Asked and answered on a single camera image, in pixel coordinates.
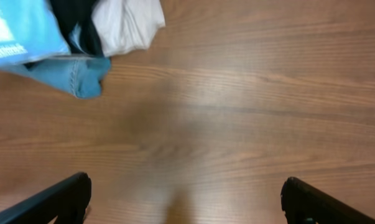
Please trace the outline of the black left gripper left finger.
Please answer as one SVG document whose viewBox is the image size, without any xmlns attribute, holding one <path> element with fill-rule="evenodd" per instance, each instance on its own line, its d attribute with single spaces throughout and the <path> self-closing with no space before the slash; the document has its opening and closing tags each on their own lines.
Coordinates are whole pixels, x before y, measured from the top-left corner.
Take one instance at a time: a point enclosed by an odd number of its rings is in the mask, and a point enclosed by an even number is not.
<svg viewBox="0 0 375 224">
<path fill-rule="evenodd" d="M 91 200 L 91 179 L 77 172 L 0 212 L 0 224 L 83 224 Z"/>
</svg>

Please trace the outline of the light blue t-shirt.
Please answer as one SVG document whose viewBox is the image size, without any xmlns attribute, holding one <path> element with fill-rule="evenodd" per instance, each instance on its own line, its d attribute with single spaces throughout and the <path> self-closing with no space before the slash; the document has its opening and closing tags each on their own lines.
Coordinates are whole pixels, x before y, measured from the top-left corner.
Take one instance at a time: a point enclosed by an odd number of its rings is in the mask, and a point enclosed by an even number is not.
<svg viewBox="0 0 375 224">
<path fill-rule="evenodd" d="M 48 1 L 0 0 L 0 67 L 69 54 Z"/>
</svg>

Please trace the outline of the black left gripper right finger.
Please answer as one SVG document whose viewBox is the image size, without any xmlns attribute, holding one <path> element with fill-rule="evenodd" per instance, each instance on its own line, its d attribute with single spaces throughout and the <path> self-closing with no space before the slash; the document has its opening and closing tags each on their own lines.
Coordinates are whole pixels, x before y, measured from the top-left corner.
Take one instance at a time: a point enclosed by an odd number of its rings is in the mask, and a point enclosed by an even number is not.
<svg viewBox="0 0 375 224">
<path fill-rule="evenodd" d="M 375 224 L 375 219 L 296 177 L 284 182 L 280 198 L 288 224 Z"/>
</svg>

